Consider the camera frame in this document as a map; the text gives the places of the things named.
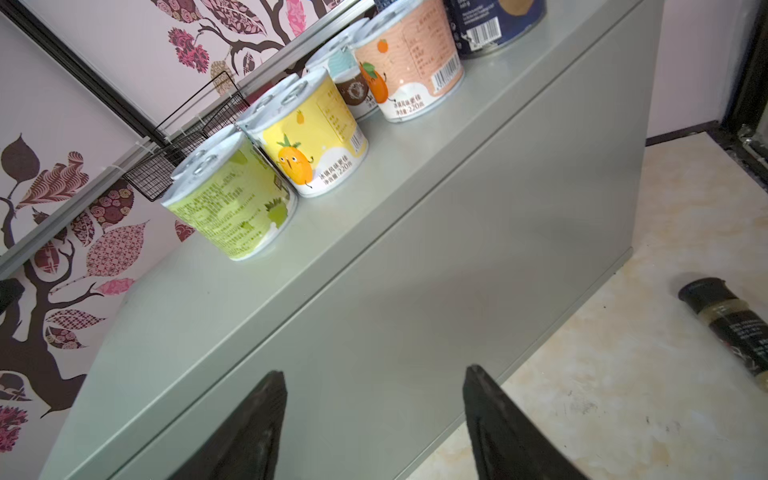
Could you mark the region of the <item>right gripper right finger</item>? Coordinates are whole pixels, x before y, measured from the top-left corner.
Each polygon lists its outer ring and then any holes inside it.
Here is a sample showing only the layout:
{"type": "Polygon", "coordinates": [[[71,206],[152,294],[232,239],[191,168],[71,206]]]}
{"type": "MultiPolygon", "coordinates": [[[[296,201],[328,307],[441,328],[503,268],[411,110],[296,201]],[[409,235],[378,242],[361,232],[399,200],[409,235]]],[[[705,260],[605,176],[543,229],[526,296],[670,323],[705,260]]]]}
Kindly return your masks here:
{"type": "Polygon", "coordinates": [[[584,479],[479,365],[465,371],[467,431],[480,479],[584,479]]]}

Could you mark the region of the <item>teal label white-lid can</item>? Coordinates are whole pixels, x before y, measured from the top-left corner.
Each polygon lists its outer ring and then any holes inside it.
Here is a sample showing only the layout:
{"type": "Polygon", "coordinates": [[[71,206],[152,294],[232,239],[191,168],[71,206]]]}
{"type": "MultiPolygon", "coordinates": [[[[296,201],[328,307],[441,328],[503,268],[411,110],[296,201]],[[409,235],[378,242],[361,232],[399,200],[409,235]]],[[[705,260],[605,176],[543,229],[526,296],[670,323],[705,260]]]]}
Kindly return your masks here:
{"type": "Polygon", "coordinates": [[[318,69],[325,69],[329,73],[356,120],[378,109],[351,49],[354,35],[369,21],[369,18],[362,18],[347,26],[322,45],[305,64],[306,73],[318,69]]]}

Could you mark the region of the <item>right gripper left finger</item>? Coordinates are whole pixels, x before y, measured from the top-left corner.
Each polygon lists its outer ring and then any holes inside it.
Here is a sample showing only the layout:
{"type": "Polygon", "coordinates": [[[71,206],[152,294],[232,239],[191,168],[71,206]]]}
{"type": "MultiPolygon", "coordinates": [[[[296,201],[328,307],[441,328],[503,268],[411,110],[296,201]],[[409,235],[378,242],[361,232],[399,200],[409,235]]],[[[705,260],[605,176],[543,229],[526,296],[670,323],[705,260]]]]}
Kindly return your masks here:
{"type": "Polygon", "coordinates": [[[269,372],[171,477],[274,478],[287,400],[284,374],[269,372]]]}

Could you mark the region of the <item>green label white-lid can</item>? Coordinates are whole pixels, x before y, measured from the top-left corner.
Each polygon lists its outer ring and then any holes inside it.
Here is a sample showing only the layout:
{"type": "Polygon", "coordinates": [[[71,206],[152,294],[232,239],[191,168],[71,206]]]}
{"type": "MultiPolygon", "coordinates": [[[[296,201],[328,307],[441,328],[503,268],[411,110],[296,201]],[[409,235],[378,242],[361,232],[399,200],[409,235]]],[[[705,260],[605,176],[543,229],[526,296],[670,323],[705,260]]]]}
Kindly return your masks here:
{"type": "Polygon", "coordinates": [[[243,261],[264,250],[285,230],[299,198],[238,131],[174,181],[161,205],[229,259],[243,261]]]}

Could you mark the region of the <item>orange label white-lid can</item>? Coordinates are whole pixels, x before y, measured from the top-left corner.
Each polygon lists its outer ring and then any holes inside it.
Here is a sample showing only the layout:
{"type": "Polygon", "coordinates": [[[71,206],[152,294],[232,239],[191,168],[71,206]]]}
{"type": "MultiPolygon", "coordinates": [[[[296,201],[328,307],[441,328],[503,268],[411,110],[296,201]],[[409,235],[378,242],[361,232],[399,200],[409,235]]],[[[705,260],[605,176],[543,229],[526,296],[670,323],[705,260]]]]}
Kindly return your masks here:
{"type": "Polygon", "coordinates": [[[354,34],[350,49],[378,108],[392,123],[436,108],[465,73],[439,0],[392,3],[354,34]]]}

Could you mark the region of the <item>yellow label white-lid can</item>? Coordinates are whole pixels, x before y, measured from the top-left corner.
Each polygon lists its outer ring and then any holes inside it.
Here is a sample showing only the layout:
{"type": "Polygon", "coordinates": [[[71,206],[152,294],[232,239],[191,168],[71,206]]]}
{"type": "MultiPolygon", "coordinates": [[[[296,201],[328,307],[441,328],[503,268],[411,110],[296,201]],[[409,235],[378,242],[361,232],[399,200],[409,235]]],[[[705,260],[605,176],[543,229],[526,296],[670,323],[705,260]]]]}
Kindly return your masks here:
{"type": "Polygon", "coordinates": [[[369,141],[325,69],[236,122],[304,198],[329,193],[366,159],[369,141]]]}

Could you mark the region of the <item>dark grey tin can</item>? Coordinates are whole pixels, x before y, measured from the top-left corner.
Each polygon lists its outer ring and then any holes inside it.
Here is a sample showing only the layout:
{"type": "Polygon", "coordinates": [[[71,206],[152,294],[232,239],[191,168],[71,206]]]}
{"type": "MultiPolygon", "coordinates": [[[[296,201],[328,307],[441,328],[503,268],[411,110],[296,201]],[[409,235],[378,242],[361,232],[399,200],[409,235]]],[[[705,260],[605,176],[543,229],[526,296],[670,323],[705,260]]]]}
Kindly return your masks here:
{"type": "Polygon", "coordinates": [[[513,43],[546,15],[544,0],[444,1],[459,57],[471,59],[513,43]]]}

